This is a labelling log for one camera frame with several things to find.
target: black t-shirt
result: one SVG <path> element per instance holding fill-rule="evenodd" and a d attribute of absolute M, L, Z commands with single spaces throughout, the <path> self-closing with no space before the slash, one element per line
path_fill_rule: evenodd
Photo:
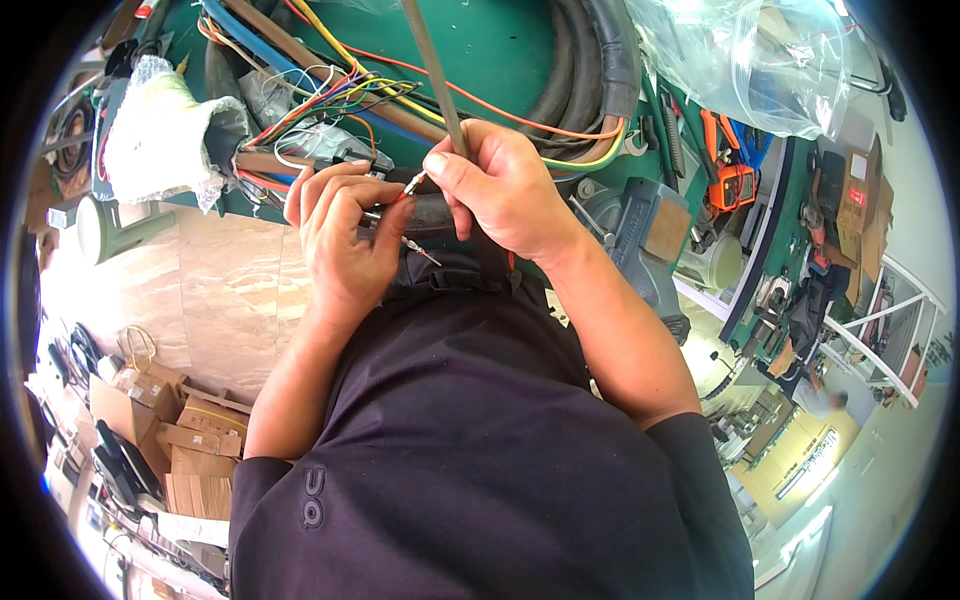
<path fill-rule="evenodd" d="M 511 298 L 387 308 L 345 351 L 313 449 L 237 466 L 232 597 L 753 596 L 703 417 L 640 431 Z"/>

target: fingernail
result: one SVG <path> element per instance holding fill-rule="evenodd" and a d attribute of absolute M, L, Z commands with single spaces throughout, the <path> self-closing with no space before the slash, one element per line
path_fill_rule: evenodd
<path fill-rule="evenodd" d="M 446 153 L 435 152 L 423 160 L 423 168 L 426 169 L 426 172 L 431 176 L 441 175 L 444 172 L 448 160 L 449 157 Z"/>

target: hand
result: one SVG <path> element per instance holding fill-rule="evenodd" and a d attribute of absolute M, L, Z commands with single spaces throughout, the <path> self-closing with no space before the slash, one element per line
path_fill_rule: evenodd
<path fill-rule="evenodd" d="M 469 239 L 472 211 L 493 241 L 547 270 L 586 230 L 526 137 L 476 119 L 462 126 L 477 164 L 453 154 L 449 137 L 423 161 L 450 205 L 457 237 Z"/>
<path fill-rule="evenodd" d="M 357 239 L 364 208 L 392 203 L 403 191 L 402 183 L 364 177 L 369 169 L 366 160 L 316 175 L 306 168 L 290 186 L 283 208 L 287 222 L 300 232 L 316 317 L 351 333 L 396 275 L 400 237 L 416 204 L 411 197 L 389 206 L 373 240 Z"/>

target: shirt logo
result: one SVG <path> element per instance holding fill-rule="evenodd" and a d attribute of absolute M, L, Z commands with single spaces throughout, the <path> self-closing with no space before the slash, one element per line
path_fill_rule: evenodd
<path fill-rule="evenodd" d="M 303 471 L 303 491 L 307 501 L 303 504 L 303 520 L 300 522 L 303 529 L 316 529 L 324 522 L 324 505 L 320 503 L 320 494 L 324 491 L 326 469 L 323 467 L 309 467 Z"/>

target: person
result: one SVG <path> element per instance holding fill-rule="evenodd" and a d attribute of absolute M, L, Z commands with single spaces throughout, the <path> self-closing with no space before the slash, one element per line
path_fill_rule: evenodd
<path fill-rule="evenodd" d="M 533 145 L 463 127 L 475 165 L 449 138 L 423 163 L 458 237 L 478 241 L 475 219 L 536 263 L 579 342 L 535 279 L 485 283 L 453 252 L 434 254 L 442 268 L 399 257 L 416 198 L 364 177 L 369 163 L 305 170 L 285 215 L 313 297 L 233 474 L 231 596 L 752 597 L 680 349 Z M 375 204 L 390 205 L 358 237 Z"/>
<path fill-rule="evenodd" d="M 790 378 L 774 377 L 767 371 L 768 368 L 763 363 L 758 365 L 760 372 L 779 385 L 784 395 L 790 398 L 794 404 L 803 408 L 810 416 L 817 419 L 826 419 L 831 413 L 847 408 L 847 393 L 828 394 L 824 382 L 817 376 L 816 363 L 812 363 L 806 371 L 797 369 L 796 375 Z"/>

